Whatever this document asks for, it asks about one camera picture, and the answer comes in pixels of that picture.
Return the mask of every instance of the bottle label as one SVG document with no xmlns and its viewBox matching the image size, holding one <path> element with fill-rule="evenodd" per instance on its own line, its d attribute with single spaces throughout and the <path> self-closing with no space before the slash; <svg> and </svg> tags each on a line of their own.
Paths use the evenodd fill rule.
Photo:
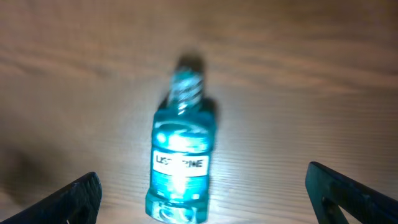
<svg viewBox="0 0 398 224">
<path fill-rule="evenodd" d="M 154 170 L 166 175 L 200 177 L 208 174 L 209 156 L 184 156 L 154 151 Z"/>
</svg>

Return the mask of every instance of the wooden table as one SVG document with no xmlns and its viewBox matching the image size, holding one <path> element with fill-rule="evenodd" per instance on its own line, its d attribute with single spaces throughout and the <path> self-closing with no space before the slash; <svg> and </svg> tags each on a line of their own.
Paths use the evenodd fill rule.
<svg viewBox="0 0 398 224">
<path fill-rule="evenodd" d="M 89 171 L 97 223 L 144 212 L 182 52 L 220 109 L 208 223 L 316 223 L 318 161 L 398 198 L 396 1 L 0 2 L 0 220 Z"/>
</svg>

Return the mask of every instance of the mouthwash bottle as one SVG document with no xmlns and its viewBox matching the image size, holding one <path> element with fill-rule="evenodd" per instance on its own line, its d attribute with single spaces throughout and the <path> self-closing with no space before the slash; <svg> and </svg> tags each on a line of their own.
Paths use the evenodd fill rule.
<svg viewBox="0 0 398 224">
<path fill-rule="evenodd" d="M 164 223 L 207 219 L 216 119 L 203 86 L 203 74 L 176 69 L 167 106 L 154 116 L 146 214 Z"/>
</svg>

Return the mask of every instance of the bottle base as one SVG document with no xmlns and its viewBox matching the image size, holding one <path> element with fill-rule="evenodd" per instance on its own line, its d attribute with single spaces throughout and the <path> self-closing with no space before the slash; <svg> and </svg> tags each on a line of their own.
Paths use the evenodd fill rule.
<svg viewBox="0 0 398 224">
<path fill-rule="evenodd" d="M 203 223 L 207 220 L 207 208 L 208 200 L 172 203 L 150 191 L 146 195 L 146 214 L 163 223 Z"/>
</svg>

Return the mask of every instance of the plastic bottle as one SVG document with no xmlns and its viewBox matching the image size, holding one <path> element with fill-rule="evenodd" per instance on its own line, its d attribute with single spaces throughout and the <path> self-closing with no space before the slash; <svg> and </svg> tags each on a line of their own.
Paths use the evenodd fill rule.
<svg viewBox="0 0 398 224">
<path fill-rule="evenodd" d="M 167 106 L 154 116 L 146 214 L 164 223 L 207 219 L 216 119 L 203 86 L 203 74 L 176 69 Z"/>
</svg>

